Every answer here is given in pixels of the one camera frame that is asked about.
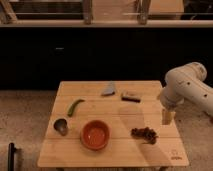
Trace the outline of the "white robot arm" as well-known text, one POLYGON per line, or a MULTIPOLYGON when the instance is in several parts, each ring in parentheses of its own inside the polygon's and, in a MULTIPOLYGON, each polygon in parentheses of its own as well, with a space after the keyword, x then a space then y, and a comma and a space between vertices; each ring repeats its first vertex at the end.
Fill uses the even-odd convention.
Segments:
POLYGON ((169 125, 172 122, 175 108, 185 99, 213 117, 213 88, 204 83, 206 77, 207 70, 199 62, 191 62, 166 73, 166 86, 158 96, 163 106, 163 125, 169 125))

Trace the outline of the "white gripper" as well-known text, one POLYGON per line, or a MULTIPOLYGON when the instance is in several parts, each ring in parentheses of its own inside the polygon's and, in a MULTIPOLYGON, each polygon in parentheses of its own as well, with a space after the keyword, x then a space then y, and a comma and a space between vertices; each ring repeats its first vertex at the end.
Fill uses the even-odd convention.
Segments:
POLYGON ((184 98, 170 87, 164 87, 158 95, 158 99, 166 108, 162 110, 162 124, 169 125, 175 116, 175 112, 172 110, 182 104, 184 102, 184 98))

